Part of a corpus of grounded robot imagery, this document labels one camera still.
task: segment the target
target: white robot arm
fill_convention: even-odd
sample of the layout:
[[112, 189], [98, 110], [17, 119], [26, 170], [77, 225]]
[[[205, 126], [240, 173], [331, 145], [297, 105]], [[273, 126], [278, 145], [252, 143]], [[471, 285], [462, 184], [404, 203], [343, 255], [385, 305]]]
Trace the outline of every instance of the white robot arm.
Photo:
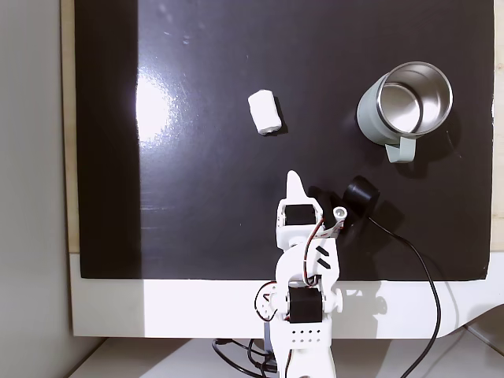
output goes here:
[[335, 378], [331, 354], [332, 312], [341, 312], [341, 291], [335, 239], [347, 211], [333, 209], [335, 225], [324, 225], [322, 208], [309, 198], [294, 171], [287, 175], [287, 197], [280, 201], [276, 242], [283, 255], [276, 265], [276, 282], [264, 287], [269, 306], [269, 337], [280, 378]]

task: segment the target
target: mug rim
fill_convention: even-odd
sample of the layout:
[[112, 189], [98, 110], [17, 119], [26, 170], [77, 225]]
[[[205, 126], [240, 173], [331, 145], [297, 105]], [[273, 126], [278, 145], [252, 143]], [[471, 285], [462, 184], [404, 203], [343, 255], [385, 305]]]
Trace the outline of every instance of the mug rim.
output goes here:
[[[382, 94], [382, 91], [384, 89], [384, 85], [387, 82], [387, 79], [390, 77], [390, 75], [392, 73], [398, 71], [399, 69], [401, 69], [403, 67], [406, 67], [407, 65], [424, 65], [424, 66], [429, 67], [430, 69], [434, 69], [438, 74], [441, 75], [441, 77], [444, 79], [445, 83], [448, 86], [448, 92], [450, 94], [450, 101], [449, 101], [447, 110], [445, 111], [445, 113], [443, 114], [443, 117], [441, 118], [441, 120], [438, 122], [438, 124], [434, 128], [430, 128], [429, 130], [426, 130], [424, 132], [404, 132], [403, 130], [400, 130], [400, 129], [396, 128], [384, 116], [384, 112], [383, 112], [382, 107], [381, 107], [381, 103], [380, 103], [381, 94]], [[376, 110], [378, 111], [378, 115], [380, 116], [380, 119], [382, 120], [382, 122], [384, 123], [384, 125], [387, 126], [387, 128], [389, 128], [392, 132], [397, 132], [398, 134], [401, 134], [403, 136], [410, 136], [410, 137], [414, 137], [414, 138], [422, 136], [422, 135], [425, 135], [425, 134], [428, 134], [429, 132], [433, 132], [439, 126], [441, 126], [441, 124], [448, 118], [448, 114], [450, 114], [451, 106], [453, 105], [453, 102], [454, 102], [453, 91], [451, 90], [451, 84], [450, 84], [450, 81], [448, 80], [447, 76], [440, 69], [438, 69], [436, 66], [434, 66], [434, 65], [432, 65], [430, 63], [427, 63], [425, 61], [408, 61], [406, 63], [398, 65], [397, 67], [395, 67], [389, 73], [387, 73], [386, 75], [384, 75], [382, 77], [380, 86], [378, 87], [378, 91], [376, 92]]]

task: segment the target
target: gray mug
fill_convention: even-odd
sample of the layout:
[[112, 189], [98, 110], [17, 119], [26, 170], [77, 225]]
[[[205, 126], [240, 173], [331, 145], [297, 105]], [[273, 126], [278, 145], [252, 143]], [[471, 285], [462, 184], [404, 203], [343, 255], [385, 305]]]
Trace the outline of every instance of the gray mug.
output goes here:
[[382, 76], [362, 96], [357, 121], [362, 133], [385, 146], [391, 163], [414, 159], [417, 139], [448, 117], [453, 93], [435, 66], [411, 61]]

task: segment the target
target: black cable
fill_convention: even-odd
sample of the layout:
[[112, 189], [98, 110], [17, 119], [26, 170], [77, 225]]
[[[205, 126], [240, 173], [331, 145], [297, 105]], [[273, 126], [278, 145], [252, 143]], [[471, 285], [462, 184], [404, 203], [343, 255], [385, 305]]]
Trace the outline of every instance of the black cable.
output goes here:
[[318, 223], [315, 226], [315, 228], [313, 229], [312, 233], [309, 235], [308, 240], [306, 240], [305, 253], [304, 253], [303, 260], [302, 260], [302, 280], [303, 280], [303, 282], [305, 283], [305, 285], [307, 287], [312, 287], [312, 286], [315, 286], [317, 284], [317, 279], [313, 279], [312, 282], [310, 282], [309, 279], [308, 279], [308, 269], [306, 267], [306, 259], [308, 258], [309, 245], [311, 244], [313, 238], [317, 234], [318, 229], [321, 227], [321, 225], [323, 223], [324, 223], [324, 217], [322, 217], [318, 221]]
[[276, 284], [276, 281], [269, 281], [269, 282], [265, 283], [264, 285], [262, 285], [261, 287], [259, 287], [259, 290], [258, 290], [258, 292], [257, 292], [257, 294], [255, 295], [255, 298], [254, 298], [254, 309], [255, 309], [255, 312], [261, 318], [261, 320], [264, 321], [264, 322], [266, 322], [266, 323], [269, 323], [270, 321], [273, 320], [273, 318], [275, 317], [276, 312], [278, 311], [278, 309], [276, 309], [275, 312], [273, 312], [273, 315], [269, 319], [266, 319], [265, 317], [263, 317], [261, 315], [261, 313], [258, 310], [258, 297], [259, 297], [259, 293], [261, 292], [262, 289], [264, 289], [268, 285], [272, 285], [272, 284]]
[[287, 376], [287, 371], [289, 369], [289, 365], [291, 364], [292, 358], [292, 350], [289, 350], [289, 355], [287, 356], [287, 364], [285, 364], [285, 376]]
[[259, 368], [261, 370], [261, 374], [263, 376], [263, 378], [268, 378], [268, 376], [266, 376], [266, 372], [265, 372], [265, 367], [267, 366], [266, 364], [269, 362], [269, 360], [272, 359], [272, 356], [268, 356], [265, 358], [265, 361], [261, 364], [261, 368]]
[[235, 363], [231, 359], [229, 359], [224, 353], [222, 353], [222, 351], [217, 346], [217, 343], [219, 343], [219, 341], [220, 341], [219, 339], [214, 339], [212, 341], [212, 348], [213, 348], [213, 350], [215, 350], [215, 353], [217, 353], [218, 356], [224, 360], [224, 362], [226, 362], [228, 365], [230, 365], [232, 368], [238, 370], [239, 372], [242, 372], [243, 374], [246, 374], [248, 376], [252, 376], [254, 378], [264, 378], [263, 375], [259, 375], [255, 372], [251, 372], [250, 370], [243, 368], [242, 366], [238, 365], [237, 363]]
[[436, 322], [435, 322], [435, 328], [434, 328], [434, 333], [432, 334], [432, 337], [430, 339], [430, 341], [428, 342], [427, 346], [425, 347], [424, 351], [422, 352], [422, 354], [420, 355], [419, 358], [417, 358], [417, 360], [406, 370], [406, 372], [404, 374], [402, 374], [401, 378], [406, 378], [421, 362], [422, 360], [425, 358], [425, 356], [427, 355], [427, 353], [430, 351], [430, 349], [432, 348], [432, 345], [434, 344], [435, 342], [435, 339], [438, 337], [438, 333], [439, 333], [439, 327], [441, 326], [441, 303], [439, 302], [439, 296], [438, 296], [438, 292], [437, 290], [435, 289], [435, 285], [434, 285], [434, 282], [432, 281], [432, 278], [431, 278], [431, 275], [429, 274], [428, 272], [428, 269], [427, 269], [427, 265], [425, 265], [424, 263], [424, 259], [422, 258], [422, 256], [420, 255], [420, 253], [417, 251], [417, 248], [415, 248], [413, 246], [413, 244], [402, 238], [401, 236], [399, 235], [396, 235], [394, 232], [392, 231], [388, 231], [385, 227], [383, 227], [381, 224], [378, 224], [375, 220], [373, 220], [371, 217], [368, 218], [375, 226], [377, 226], [378, 228], [380, 228], [382, 231], [385, 231], [388, 235], [392, 236], [394, 239], [398, 240], [399, 242], [401, 242], [402, 244], [405, 244], [406, 246], [408, 246], [409, 248], [411, 248], [413, 250], [413, 252], [417, 255], [418, 257], [418, 260], [420, 260], [422, 266], [424, 267], [424, 271], [425, 271], [425, 274], [427, 275], [427, 279], [428, 279], [428, 282], [429, 284], [431, 285], [431, 289], [432, 289], [432, 293], [434, 295], [434, 300], [435, 300], [435, 307], [437, 309], [437, 319], [436, 319]]
[[[246, 349], [246, 356], [249, 358], [250, 363], [254, 365], [257, 369], [260, 369], [261, 372], [262, 370], [265, 370], [266, 372], [276, 372], [276, 366], [273, 365], [266, 365], [264, 362], [259, 362], [255, 361], [254, 358], [252, 357], [252, 352], [255, 352], [255, 350], [252, 349], [252, 346], [254, 345], [254, 339], [250, 339], [249, 341], [249, 346]], [[272, 354], [266, 354], [266, 358], [269, 358], [268, 361], [270, 361], [273, 358]]]
[[[249, 349], [249, 347], [248, 347], [247, 345], [243, 345], [243, 344], [239, 343], [238, 341], [236, 341], [236, 340], [234, 340], [234, 339], [229, 339], [229, 342], [230, 342], [230, 343], [233, 343], [233, 344], [235, 344], [235, 345], [237, 345], [237, 346], [239, 346], [240, 348], [243, 348], [243, 349], [245, 349], [245, 350], [248, 350], [248, 349]], [[251, 353], [255, 353], [255, 354], [257, 354], [257, 355], [259, 355], [259, 356], [262, 356], [262, 357], [267, 357], [267, 356], [269, 356], [269, 355], [270, 355], [270, 353], [262, 353], [262, 352], [258, 352], [257, 350], [254, 350], [254, 349], [252, 349], [252, 348], [250, 348], [250, 352], [251, 352]]]

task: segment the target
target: white plastic part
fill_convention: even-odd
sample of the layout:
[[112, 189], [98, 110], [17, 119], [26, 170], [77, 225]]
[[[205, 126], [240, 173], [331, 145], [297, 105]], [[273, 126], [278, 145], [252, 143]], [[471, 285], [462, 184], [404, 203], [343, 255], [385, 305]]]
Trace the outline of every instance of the white plastic part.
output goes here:
[[295, 244], [300, 244], [308, 239], [313, 231], [314, 224], [301, 224], [286, 226], [285, 207], [289, 205], [311, 205], [315, 210], [315, 220], [322, 218], [322, 208], [315, 200], [306, 195], [299, 175], [294, 171], [287, 174], [287, 196], [278, 204], [276, 210], [276, 245], [282, 250], [288, 250]]
[[259, 134], [275, 132], [282, 127], [273, 92], [261, 89], [249, 97], [250, 114]]
[[[309, 198], [302, 187], [301, 179], [294, 171], [287, 174], [287, 195], [280, 201], [276, 219], [276, 243], [284, 254], [276, 264], [276, 284], [269, 296], [269, 313], [275, 316], [269, 323], [269, 337], [275, 354], [280, 378], [336, 378], [331, 354], [332, 311], [341, 313], [343, 295], [340, 289], [332, 290], [339, 278], [336, 237], [347, 218], [343, 207], [333, 209], [335, 226], [317, 233], [306, 255], [308, 277], [318, 276], [317, 285], [322, 297], [322, 320], [315, 323], [291, 323], [289, 287], [302, 287], [303, 260], [306, 243], [313, 232], [313, 224], [286, 225], [285, 207], [288, 205], [311, 205], [316, 222], [322, 217], [322, 209], [314, 198]], [[289, 368], [287, 360], [291, 354]]]

